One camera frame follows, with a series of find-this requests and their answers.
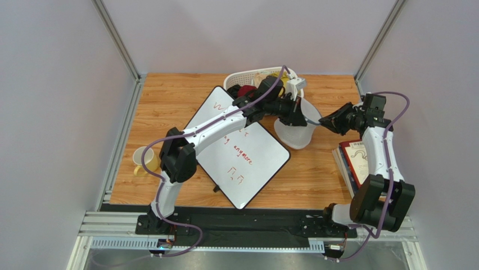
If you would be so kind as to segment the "white mesh laundry bag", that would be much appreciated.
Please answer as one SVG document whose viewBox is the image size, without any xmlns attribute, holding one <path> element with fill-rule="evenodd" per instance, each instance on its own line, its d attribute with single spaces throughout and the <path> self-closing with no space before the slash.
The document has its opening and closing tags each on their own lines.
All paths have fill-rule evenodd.
<svg viewBox="0 0 479 270">
<path fill-rule="evenodd" d="M 315 128 L 321 125 L 319 119 L 322 117 L 318 109 L 305 98 L 301 100 L 300 105 L 306 120 L 305 127 L 287 126 L 279 119 L 274 122 L 274 130 L 278 138 L 295 150 L 303 149 L 310 143 Z"/>
</svg>

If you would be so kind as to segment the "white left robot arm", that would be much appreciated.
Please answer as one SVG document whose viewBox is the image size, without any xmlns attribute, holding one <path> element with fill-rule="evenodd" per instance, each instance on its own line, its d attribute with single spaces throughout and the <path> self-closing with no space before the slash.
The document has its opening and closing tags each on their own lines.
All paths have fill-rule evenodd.
<svg viewBox="0 0 479 270">
<path fill-rule="evenodd" d="M 279 76 L 267 76 L 255 89 L 234 85 L 227 93 L 232 104 L 219 115 L 185 130 L 172 128 L 162 143 L 159 153 L 160 173 L 146 172 L 159 177 L 159 189 L 145 216 L 138 220 L 140 230 L 165 233 L 181 223 L 170 221 L 181 185 L 192 178 L 197 170 L 197 156 L 208 146 L 230 133 L 260 121 L 264 116 L 276 116 L 289 127 L 304 127 L 306 117 L 301 111 L 306 81 L 291 77 L 286 84 Z"/>
</svg>

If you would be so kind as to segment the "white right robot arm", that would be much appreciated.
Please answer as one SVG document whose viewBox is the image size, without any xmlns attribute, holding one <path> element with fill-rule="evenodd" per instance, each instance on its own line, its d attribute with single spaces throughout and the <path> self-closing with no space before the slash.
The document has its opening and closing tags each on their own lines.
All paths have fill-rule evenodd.
<svg viewBox="0 0 479 270">
<path fill-rule="evenodd" d="M 346 103 L 319 125 L 340 135 L 354 130 L 359 133 L 368 157 L 368 176 L 349 204 L 332 203 L 323 210 L 326 222 L 341 227 L 362 227 L 375 239 L 383 231 L 396 232 L 415 197 L 415 187 L 404 181 L 392 143 L 393 124 L 410 105 L 393 120 L 385 118 L 386 91 L 366 93 L 359 104 Z"/>
</svg>

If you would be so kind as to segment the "beige bra in basket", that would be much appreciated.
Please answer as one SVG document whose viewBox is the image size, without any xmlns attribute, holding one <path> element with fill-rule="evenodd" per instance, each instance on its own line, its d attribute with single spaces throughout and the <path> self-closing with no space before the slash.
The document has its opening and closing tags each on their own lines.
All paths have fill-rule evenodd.
<svg viewBox="0 0 479 270">
<path fill-rule="evenodd" d="M 261 82 L 268 76 L 267 73 L 256 73 L 253 76 L 252 83 L 255 87 L 258 87 Z"/>
</svg>

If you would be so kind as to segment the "white plastic laundry basket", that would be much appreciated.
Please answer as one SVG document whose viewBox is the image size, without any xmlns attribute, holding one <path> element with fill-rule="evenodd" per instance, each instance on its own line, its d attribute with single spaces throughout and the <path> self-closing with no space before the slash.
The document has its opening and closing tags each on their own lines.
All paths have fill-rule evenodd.
<svg viewBox="0 0 479 270">
<path fill-rule="evenodd" d="M 279 71 L 278 78 L 271 76 L 271 73 Z M 265 69 L 256 69 L 250 71 L 242 71 L 233 73 L 224 81 L 224 88 L 227 89 L 227 93 L 233 98 L 232 107 L 227 108 L 223 112 L 224 118 L 232 118 L 239 116 L 246 119 L 247 123 L 256 123 L 265 116 L 276 116 L 275 114 L 275 100 L 277 98 L 290 99 L 290 94 L 286 95 L 286 90 L 282 86 L 277 86 L 277 83 L 281 83 L 281 76 L 283 72 L 296 75 L 292 70 L 282 67 L 270 67 Z M 268 76 L 257 87 L 253 97 L 238 97 L 237 92 L 241 86 L 252 86 L 252 79 L 256 73 L 267 73 Z M 298 97 L 296 102 L 301 102 L 301 98 Z"/>
</svg>

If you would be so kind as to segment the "yellow garment in basket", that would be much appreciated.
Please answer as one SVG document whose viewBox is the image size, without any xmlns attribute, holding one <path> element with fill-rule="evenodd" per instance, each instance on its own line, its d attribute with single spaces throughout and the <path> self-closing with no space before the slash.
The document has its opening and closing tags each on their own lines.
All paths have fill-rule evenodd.
<svg viewBox="0 0 479 270">
<path fill-rule="evenodd" d="M 271 76 L 273 76 L 273 77 L 275 77 L 275 78 L 278 78 L 278 76 L 279 76 L 279 71 L 277 71 L 277 72 L 275 72 L 275 73 L 271 73 Z M 281 83 L 278 82 L 278 83 L 277 83 L 277 86 L 282 86 L 282 87 L 286 88 L 287 82 L 288 82 L 289 80 L 291 80 L 291 79 L 296 79 L 296 78 L 297 78 L 296 75 L 290 74 L 290 73 L 288 73 L 288 72 L 285 71 L 285 72 L 283 72 L 283 74 L 282 74 L 282 76 L 281 76 Z"/>
</svg>

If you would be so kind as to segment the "red hardcover book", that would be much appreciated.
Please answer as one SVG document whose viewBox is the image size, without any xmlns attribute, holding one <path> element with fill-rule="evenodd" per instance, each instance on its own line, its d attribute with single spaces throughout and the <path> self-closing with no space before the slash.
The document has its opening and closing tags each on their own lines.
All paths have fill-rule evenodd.
<svg viewBox="0 0 479 270">
<path fill-rule="evenodd" d="M 364 143 L 361 140 L 345 141 L 341 142 L 339 146 L 352 172 L 357 188 L 361 188 L 369 176 L 368 157 Z"/>
</svg>

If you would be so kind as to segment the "red garment in basket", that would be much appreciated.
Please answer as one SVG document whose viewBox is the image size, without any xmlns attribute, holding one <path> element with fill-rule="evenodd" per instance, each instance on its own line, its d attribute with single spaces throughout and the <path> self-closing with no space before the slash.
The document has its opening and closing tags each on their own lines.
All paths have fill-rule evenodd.
<svg viewBox="0 0 479 270">
<path fill-rule="evenodd" d="M 256 91 L 257 91 L 257 87 L 254 86 L 254 85 L 253 86 L 252 85 L 243 85 L 238 90 L 237 96 L 238 97 L 243 97 L 243 96 L 253 97 Z"/>
</svg>

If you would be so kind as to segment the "white whiteboard with red writing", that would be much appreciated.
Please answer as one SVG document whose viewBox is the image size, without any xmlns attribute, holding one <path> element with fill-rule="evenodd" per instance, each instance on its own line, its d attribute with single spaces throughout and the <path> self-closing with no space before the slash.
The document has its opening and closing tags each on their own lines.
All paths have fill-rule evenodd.
<svg viewBox="0 0 479 270">
<path fill-rule="evenodd" d="M 198 163 L 237 209 L 243 209 L 289 161 L 290 152 L 260 123 L 234 116 L 188 137 Z"/>
</svg>

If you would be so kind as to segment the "yellow mug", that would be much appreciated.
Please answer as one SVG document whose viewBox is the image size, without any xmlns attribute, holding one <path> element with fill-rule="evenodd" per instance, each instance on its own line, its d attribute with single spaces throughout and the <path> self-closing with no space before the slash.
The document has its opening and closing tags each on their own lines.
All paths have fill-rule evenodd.
<svg viewBox="0 0 479 270">
<path fill-rule="evenodd" d="M 156 171 L 159 167 L 159 160 L 154 150 L 151 148 L 147 149 L 146 146 L 136 149 L 133 153 L 132 159 L 133 163 L 136 165 L 133 171 L 133 175 L 136 177 L 148 174 L 143 165 L 152 172 Z"/>
</svg>

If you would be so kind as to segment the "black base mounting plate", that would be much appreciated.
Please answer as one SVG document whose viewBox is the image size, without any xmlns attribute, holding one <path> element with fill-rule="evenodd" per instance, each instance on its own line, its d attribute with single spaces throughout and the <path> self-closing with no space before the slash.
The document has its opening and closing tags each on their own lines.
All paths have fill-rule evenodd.
<svg viewBox="0 0 479 270">
<path fill-rule="evenodd" d="M 355 230 L 327 223 L 322 214 L 321 210 L 177 206 L 168 224 L 148 209 L 138 217 L 135 234 L 175 237 L 176 246 L 198 241 L 200 247 L 215 248 L 305 248 L 310 238 L 357 238 Z"/>
</svg>

